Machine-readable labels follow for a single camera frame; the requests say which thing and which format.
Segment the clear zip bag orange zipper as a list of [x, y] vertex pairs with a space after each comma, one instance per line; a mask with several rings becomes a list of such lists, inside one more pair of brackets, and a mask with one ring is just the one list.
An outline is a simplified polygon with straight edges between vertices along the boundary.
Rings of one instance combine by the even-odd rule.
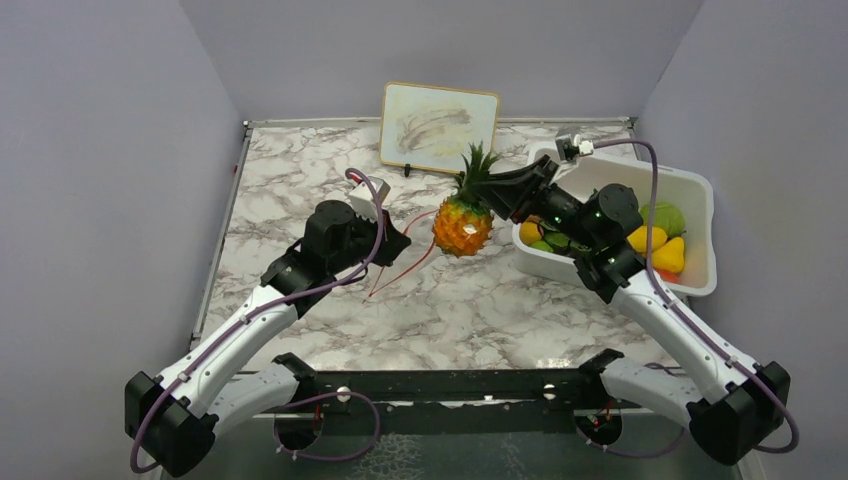
[[401, 233], [411, 240], [411, 244], [391, 266], [380, 268], [363, 304], [429, 265], [441, 253], [435, 245], [432, 232], [437, 213], [437, 208], [423, 209], [406, 220]]

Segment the toy pineapple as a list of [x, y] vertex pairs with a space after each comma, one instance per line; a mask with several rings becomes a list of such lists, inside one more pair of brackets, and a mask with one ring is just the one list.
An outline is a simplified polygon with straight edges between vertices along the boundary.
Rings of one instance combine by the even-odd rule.
[[493, 228], [491, 208], [473, 189], [491, 179], [491, 168], [501, 156], [486, 151], [483, 142], [470, 144], [469, 150], [461, 155], [464, 170], [454, 176], [456, 192], [442, 201], [432, 227], [434, 244], [454, 257], [477, 254]]

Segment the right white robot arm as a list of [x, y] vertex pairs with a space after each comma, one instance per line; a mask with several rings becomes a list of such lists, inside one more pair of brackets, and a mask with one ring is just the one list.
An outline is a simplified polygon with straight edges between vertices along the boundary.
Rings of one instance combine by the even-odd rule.
[[600, 407], [634, 402], [684, 427], [713, 460], [736, 464], [789, 416], [790, 376], [777, 362], [763, 365], [725, 341], [656, 276], [627, 237], [642, 223], [634, 191], [612, 183], [581, 201], [553, 180], [544, 156], [519, 170], [471, 186], [494, 213], [514, 223], [541, 218], [588, 247], [575, 261], [584, 286], [637, 322], [684, 370], [673, 377], [608, 350], [584, 366], [579, 398]]

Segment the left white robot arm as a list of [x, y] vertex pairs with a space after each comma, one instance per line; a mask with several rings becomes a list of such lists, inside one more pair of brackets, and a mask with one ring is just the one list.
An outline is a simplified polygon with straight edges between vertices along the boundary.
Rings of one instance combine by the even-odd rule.
[[130, 468], [163, 468], [173, 477], [195, 468], [216, 440], [273, 407], [306, 408], [313, 370], [297, 357], [241, 380], [236, 374], [273, 337], [291, 327], [331, 290], [389, 266], [410, 246], [389, 213], [369, 203], [319, 203], [303, 236], [274, 260], [241, 306], [193, 351], [155, 376], [138, 372], [125, 386]]

